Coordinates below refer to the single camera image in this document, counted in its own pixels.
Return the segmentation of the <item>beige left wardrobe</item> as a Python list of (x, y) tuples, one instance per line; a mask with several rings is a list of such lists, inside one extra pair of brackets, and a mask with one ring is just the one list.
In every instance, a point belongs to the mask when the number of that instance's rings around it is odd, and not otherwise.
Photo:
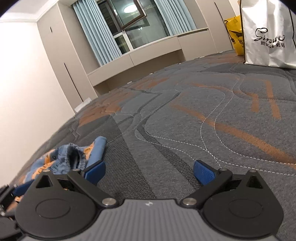
[(55, 76), (72, 109), (97, 94), (75, 50), (60, 10), (55, 3), (37, 22)]

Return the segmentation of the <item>light blue curtain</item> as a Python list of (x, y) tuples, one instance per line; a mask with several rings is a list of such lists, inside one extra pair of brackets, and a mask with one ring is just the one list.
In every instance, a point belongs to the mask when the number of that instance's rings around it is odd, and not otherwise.
[(97, 2), (78, 0), (72, 6), (99, 65), (121, 57), (121, 51)]
[(154, 2), (171, 36), (197, 29), (183, 0), (155, 0)]

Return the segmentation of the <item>window with dark frame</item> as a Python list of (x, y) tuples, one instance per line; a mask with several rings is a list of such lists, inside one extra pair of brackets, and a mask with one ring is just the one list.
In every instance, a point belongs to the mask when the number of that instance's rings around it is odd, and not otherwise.
[(97, 1), (122, 54), (169, 36), (155, 1)]

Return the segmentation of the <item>white printed shopping bag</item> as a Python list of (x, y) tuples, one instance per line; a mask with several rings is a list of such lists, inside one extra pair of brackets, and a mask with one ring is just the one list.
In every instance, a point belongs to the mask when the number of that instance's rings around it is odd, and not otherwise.
[(240, 2), (245, 64), (295, 69), (295, 14), (281, 1)]

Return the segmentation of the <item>beige window bench cabinet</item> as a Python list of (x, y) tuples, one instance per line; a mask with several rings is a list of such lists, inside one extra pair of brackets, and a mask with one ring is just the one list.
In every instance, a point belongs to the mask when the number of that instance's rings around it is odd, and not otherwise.
[(216, 53), (208, 28), (165, 37), (132, 50), (95, 69), (88, 78), (98, 94), (139, 80), (176, 63)]

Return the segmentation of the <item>blue pants with orange trucks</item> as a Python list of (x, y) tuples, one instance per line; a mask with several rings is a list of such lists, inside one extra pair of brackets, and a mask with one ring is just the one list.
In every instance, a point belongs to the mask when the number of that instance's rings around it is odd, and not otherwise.
[(103, 161), (107, 138), (99, 136), (89, 146), (80, 147), (69, 143), (52, 149), (34, 161), (29, 171), (16, 188), (15, 207), (30, 184), (44, 170), (50, 170), (55, 175), (64, 175), (73, 169), (84, 170), (97, 161)]

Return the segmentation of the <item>light blue right curtain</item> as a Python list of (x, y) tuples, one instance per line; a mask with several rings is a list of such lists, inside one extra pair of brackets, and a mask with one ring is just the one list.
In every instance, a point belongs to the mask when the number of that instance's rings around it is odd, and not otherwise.
[(197, 29), (183, 0), (155, 0), (154, 2), (171, 36)]

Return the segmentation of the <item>beige wardrobe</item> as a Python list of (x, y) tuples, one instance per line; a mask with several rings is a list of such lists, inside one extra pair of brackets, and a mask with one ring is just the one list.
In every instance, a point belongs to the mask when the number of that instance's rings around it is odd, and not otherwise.
[(232, 50), (232, 43), (224, 21), (240, 14), (239, 1), (197, 0), (196, 3), (205, 19), (216, 51)]
[(37, 22), (55, 76), (72, 109), (97, 94), (75, 50), (60, 10), (55, 3)]

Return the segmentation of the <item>beige right wardrobe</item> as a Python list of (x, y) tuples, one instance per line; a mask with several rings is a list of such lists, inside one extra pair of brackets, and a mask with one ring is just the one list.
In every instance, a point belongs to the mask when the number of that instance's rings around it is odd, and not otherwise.
[(196, 3), (205, 19), (216, 51), (232, 50), (232, 43), (224, 21), (240, 14), (239, 1), (197, 0)]

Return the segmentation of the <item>light blue left curtain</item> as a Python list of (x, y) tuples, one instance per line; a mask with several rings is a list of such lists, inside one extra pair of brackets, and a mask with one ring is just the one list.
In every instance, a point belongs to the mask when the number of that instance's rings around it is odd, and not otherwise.
[(78, 0), (72, 6), (99, 65), (121, 57), (121, 51), (97, 2)]

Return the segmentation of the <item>grey orange quilted mattress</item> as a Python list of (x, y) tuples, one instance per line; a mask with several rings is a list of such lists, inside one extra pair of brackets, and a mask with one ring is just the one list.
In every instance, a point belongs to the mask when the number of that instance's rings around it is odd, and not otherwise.
[[(97, 98), (33, 154), (107, 138), (99, 207), (67, 174), (42, 171), (15, 209), (19, 240), (295, 240), (295, 70), (232, 51), (168, 66)], [(196, 160), (233, 173), (203, 207)]]

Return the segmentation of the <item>yellow shopping bag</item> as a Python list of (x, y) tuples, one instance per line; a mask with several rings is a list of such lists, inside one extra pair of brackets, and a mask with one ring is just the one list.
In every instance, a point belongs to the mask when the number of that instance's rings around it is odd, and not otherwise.
[(244, 41), (240, 15), (224, 20), (226, 31), (238, 56), (244, 55)]

